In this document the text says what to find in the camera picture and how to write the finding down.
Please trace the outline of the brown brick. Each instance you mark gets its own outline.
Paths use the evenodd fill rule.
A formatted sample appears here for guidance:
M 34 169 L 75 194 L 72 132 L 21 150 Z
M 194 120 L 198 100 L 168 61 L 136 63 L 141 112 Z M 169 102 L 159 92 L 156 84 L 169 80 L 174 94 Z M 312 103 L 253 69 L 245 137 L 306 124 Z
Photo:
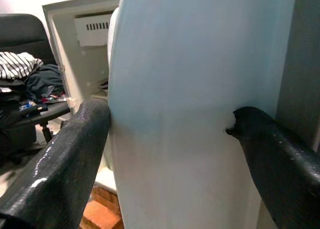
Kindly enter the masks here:
M 94 186 L 90 196 L 79 229 L 125 229 L 115 192 Z

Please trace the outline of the grey fridge door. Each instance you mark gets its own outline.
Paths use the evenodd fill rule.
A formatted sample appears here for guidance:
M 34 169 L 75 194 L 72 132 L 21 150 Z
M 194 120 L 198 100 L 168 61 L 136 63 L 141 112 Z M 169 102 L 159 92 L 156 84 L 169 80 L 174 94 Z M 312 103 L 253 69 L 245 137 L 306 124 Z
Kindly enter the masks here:
M 276 119 L 320 155 L 320 0 L 295 0 Z

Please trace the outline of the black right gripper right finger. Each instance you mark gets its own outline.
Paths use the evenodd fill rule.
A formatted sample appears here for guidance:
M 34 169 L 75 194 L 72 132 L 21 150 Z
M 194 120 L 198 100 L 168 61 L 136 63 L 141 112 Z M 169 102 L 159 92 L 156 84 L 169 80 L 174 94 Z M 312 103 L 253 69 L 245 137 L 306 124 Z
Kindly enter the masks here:
M 233 111 L 250 175 L 277 229 L 320 229 L 320 156 L 263 110 Z

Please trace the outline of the black office chair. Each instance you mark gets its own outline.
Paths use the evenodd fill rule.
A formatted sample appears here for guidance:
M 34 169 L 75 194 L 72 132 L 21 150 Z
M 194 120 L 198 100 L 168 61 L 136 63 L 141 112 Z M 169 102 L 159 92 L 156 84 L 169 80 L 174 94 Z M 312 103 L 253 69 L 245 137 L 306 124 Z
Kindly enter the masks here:
M 31 14 L 0 14 L 0 52 L 29 53 L 44 65 L 57 65 L 42 22 Z M 34 148 L 36 126 L 42 128 L 46 142 L 52 139 L 48 122 L 68 114 L 66 94 L 64 102 L 48 104 L 48 110 L 25 117 L 12 124 L 0 124 L 0 167 L 7 162 L 20 164 L 23 157 L 40 151 Z

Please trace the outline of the white freezer compartment flap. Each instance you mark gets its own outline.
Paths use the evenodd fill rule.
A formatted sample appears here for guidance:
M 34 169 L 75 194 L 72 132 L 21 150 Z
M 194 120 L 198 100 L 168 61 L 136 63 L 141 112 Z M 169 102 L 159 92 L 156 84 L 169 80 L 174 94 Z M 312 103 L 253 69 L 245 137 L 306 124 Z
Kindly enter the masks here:
M 111 14 L 101 14 L 75 18 L 74 26 L 80 46 L 107 45 L 111 16 Z

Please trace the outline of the clear bottle with teal cap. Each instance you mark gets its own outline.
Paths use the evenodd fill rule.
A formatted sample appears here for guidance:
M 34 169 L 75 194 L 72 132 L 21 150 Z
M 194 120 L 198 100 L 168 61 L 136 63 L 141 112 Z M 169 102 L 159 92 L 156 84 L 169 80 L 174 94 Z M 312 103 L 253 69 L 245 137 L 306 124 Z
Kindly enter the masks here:
M 295 0 L 120 0 L 108 103 L 127 229 L 256 229 L 233 111 L 276 112 Z

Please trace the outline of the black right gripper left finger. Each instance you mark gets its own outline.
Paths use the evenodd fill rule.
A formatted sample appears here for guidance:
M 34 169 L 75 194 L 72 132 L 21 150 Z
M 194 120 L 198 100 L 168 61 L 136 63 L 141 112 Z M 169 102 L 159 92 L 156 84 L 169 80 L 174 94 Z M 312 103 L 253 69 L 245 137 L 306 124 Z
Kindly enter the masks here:
M 78 229 L 101 163 L 111 113 L 90 99 L 0 196 L 0 229 Z

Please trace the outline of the white mini fridge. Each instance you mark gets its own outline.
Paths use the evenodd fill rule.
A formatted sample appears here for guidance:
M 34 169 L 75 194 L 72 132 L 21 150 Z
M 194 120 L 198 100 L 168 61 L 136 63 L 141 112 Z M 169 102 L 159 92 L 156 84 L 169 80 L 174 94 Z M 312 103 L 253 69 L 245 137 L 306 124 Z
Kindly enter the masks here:
M 61 71 L 68 105 L 75 113 L 83 101 L 107 101 L 100 84 L 109 76 L 107 45 L 80 46 L 75 18 L 112 14 L 120 0 L 67 0 L 43 5 L 50 42 Z

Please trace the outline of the dark clothes pile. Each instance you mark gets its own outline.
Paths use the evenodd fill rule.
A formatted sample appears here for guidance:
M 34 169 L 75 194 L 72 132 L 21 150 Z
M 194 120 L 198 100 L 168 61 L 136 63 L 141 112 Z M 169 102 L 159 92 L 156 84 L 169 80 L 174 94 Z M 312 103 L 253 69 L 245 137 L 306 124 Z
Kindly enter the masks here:
M 34 69 L 22 79 L 0 79 L 0 125 L 48 110 L 48 104 L 65 101 L 65 89 L 57 65 Z

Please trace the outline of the black and white striped cloth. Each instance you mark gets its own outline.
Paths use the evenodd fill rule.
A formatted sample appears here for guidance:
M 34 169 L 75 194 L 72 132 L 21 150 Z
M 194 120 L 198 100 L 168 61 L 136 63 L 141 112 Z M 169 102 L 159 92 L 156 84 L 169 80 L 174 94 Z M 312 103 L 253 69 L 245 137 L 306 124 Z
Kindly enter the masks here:
M 16 54 L 0 51 L 0 79 L 23 79 L 43 65 L 44 62 L 41 59 L 35 58 L 27 52 Z

